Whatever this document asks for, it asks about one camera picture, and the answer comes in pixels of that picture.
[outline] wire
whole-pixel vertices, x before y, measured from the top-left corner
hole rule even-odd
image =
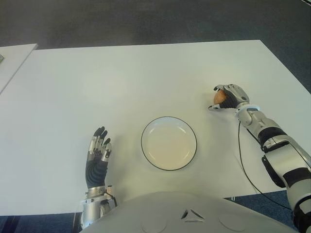
[[[260,142],[258,141],[258,139],[249,131],[249,129],[246,129],[246,130],[249,132],[250,135],[252,135],[252,137],[256,140],[256,142],[258,142],[258,144],[260,145]]]
[[[290,208],[272,200],[271,198],[269,198],[268,196],[266,196],[265,194],[263,194],[255,185],[254,183],[250,180],[250,178],[248,177],[245,169],[244,169],[244,165],[243,165],[243,161],[242,161],[242,155],[241,155],[241,144],[240,144],[240,127],[241,127],[241,122],[239,122],[239,129],[238,129],[238,141],[239,141],[239,153],[240,153],[240,161],[241,161],[241,165],[242,165],[242,169],[243,169],[243,172],[245,174],[245,176],[247,177],[248,181],[251,183],[251,185],[258,191],[260,192],[265,198],[267,198],[268,200],[272,201],[273,203],[279,205],[279,206],[282,206],[283,208],[285,209],[288,209],[288,210],[291,210]]]
[[[106,193],[107,195],[109,195],[109,196],[112,198],[112,200],[113,200],[113,201],[114,201],[114,203],[115,203],[115,207],[117,207],[117,206],[118,206],[118,204],[117,204],[117,200],[116,200],[116,198],[115,198],[114,196],[112,196],[111,194],[107,193],[107,191],[105,191],[104,193]]]

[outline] robot forearm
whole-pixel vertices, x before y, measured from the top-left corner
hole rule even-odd
[[[265,152],[262,162],[271,179],[287,189],[293,222],[300,232],[311,232],[311,158],[278,124],[267,118],[237,85],[218,85],[210,110],[235,108],[241,124]]]

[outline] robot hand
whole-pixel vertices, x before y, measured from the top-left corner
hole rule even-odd
[[[238,106],[249,104],[249,98],[242,88],[235,84],[217,85],[214,91],[218,90],[214,97],[214,105],[208,107],[209,110],[220,108],[237,108]]]
[[[112,150],[110,138],[104,140],[107,135],[105,127],[98,128],[91,139],[86,162],[87,187],[104,186],[109,156]]]

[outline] egg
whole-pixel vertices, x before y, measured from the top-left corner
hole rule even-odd
[[[219,90],[214,96],[214,104],[219,104],[219,103],[224,102],[226,97],[227,96],[225,95],[225,92],[223,90]]]

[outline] white tabletop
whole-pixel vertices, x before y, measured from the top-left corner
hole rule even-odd
[[[114,148],[106,184],[118,202],[156,191],[255,194],[238,160],[234,111],[207,110],[214,86],[230,83],[311,152],[311,96],[259,40],[33,51],[0,96],[0,214],[80,211],[86,151],[102,125]],[[183,169],[157,169],[142,154],[144,127],[162,116],[196,134]],[[281,190],[245,129],[241,145],[258,188]]]
[[[0,47],[4,60],[0,63],[0,94],[36,44]]]

